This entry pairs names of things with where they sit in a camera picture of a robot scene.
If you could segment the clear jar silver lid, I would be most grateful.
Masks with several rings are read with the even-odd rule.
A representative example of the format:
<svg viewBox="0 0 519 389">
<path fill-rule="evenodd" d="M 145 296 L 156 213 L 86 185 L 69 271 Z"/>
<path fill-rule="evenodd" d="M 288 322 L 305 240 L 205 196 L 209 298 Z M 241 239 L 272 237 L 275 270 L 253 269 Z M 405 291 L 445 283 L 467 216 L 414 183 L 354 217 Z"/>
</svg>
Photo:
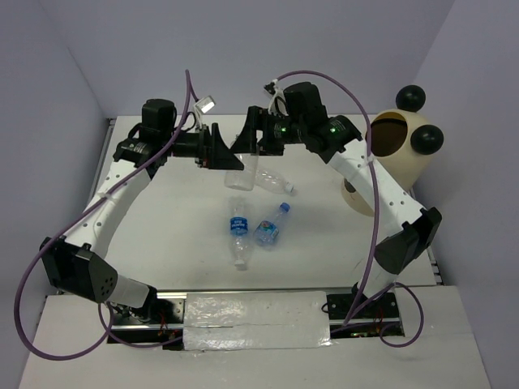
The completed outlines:
<svg viewBox="0 0 519 389">
<path fill-rule="evenodd" d="M 255 186 L 256 171 L 259 163 L 259 149 L 252 153 L 235 154 L 243 165 L 243 170 L 227 170 L 224 185 L 241 191 L 252 191 Z"/>
</svg>

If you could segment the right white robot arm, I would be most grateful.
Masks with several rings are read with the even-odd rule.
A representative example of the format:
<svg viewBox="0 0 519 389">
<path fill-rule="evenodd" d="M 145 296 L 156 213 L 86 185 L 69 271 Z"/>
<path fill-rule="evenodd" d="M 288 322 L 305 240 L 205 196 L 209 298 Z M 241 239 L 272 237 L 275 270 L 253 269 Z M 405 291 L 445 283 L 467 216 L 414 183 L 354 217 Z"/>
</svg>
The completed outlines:
<svg viewBox="0 0 519 389">
<path fill-rule="evenodd" d="M 371 246 L 346 317 L 370 317 L 380 308 L 380 296 L 429 247 L 442 216 L 410 197 L 375 158 L 370 126 L 361 132 L 346 116 L 328 114 L 316 85 L 301 82 L 280 89 L 272 81 L 264 89 L 271 97 L 269 107 L 248 109 L 231 151 L 280 156 L 286 145 L 302 144 L 365 200 L 374 212 Z"/>
</svg>

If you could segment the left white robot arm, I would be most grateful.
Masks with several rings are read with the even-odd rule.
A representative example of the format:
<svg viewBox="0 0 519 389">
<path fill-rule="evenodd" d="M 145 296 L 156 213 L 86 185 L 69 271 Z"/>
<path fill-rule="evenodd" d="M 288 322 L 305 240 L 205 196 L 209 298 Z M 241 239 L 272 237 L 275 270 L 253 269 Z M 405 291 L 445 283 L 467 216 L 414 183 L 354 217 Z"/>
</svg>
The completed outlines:
<svg viewBox="0 0 519 389">
<path fill-rule="evenodd" d="M 205 169 L 243 168 L 225 145 L 218 125 L 202 123 L 203 115 L 214 105 L 210 96 L 195 102 L 193 133 L 175 131 L 173 102 L 150 99 L 143 105 L 141 121 L 117 145 L 105 181 L 84 216 L 55 241 L 43 244 L 42 260 L 52 286 L 96 303 L 128 307 L 141 323 L 158 315 L 156 289 L 122 276 L 105 256 L 131 205 L 169 157 L 192 158 Z"/>
</svg>

